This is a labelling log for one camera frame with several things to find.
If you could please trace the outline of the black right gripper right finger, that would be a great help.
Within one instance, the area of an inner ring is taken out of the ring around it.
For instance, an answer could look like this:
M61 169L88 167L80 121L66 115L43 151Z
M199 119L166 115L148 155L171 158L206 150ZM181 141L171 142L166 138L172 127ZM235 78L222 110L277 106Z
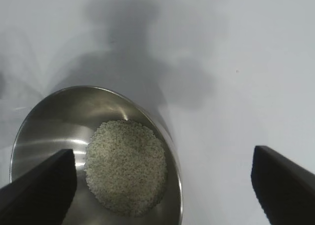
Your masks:
M272 225L315 223L315 175L267 146L255 146L251 182Z

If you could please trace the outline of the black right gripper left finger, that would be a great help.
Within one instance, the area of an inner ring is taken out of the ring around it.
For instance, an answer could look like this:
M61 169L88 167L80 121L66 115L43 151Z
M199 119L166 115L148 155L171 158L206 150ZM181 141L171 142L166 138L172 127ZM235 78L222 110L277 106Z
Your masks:
M77 189L75 157L63 149L0 190L2 225L60 225Z

